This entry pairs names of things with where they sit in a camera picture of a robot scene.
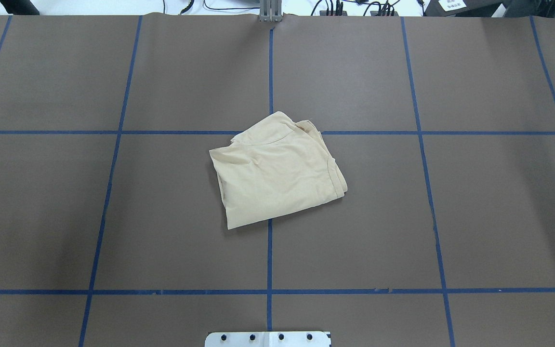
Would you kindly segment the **beige long-sleeve printed shirt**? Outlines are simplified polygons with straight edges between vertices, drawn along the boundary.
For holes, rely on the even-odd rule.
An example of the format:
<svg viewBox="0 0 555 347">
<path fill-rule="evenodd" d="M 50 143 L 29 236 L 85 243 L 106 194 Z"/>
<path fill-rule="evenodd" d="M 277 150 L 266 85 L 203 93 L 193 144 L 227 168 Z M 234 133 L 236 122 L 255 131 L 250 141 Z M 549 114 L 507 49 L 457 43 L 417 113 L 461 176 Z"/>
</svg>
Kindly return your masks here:
<svg viewBox="0 0 555 347">
<path fill-rule="evenodd" d="M 346 179 L 309 120 L 275 112 L 211 149 L 229 230 L 343 198 Z"/>
</svg>

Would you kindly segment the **aluminium frame post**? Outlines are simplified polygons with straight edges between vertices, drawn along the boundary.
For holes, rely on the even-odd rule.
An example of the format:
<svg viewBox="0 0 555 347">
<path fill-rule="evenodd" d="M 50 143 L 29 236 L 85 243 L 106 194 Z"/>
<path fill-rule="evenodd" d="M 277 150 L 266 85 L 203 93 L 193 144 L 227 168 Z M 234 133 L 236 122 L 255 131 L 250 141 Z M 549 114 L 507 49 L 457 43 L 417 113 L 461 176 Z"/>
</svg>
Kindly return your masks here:
<svg viewBox="0 0 555 347">
<path fill-rule="evenodd" d="M 282 0 L 260 0 L 259 20 L 260 22 L 282 22 Z"/>
</svg>

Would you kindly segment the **black box with label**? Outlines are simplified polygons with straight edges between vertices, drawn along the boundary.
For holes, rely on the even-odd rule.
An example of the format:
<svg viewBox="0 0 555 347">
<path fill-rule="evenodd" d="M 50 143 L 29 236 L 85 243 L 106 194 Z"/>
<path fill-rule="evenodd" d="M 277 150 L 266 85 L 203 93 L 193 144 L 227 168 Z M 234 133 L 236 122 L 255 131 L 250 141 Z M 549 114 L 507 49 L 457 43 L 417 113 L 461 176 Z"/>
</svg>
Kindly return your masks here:
<svg viewBox="0 0 555 347">
<path fill-rule="evenodd" d="M 492 17 L 511 0 L 425 0 L 425 17 Z"/>
</svg>

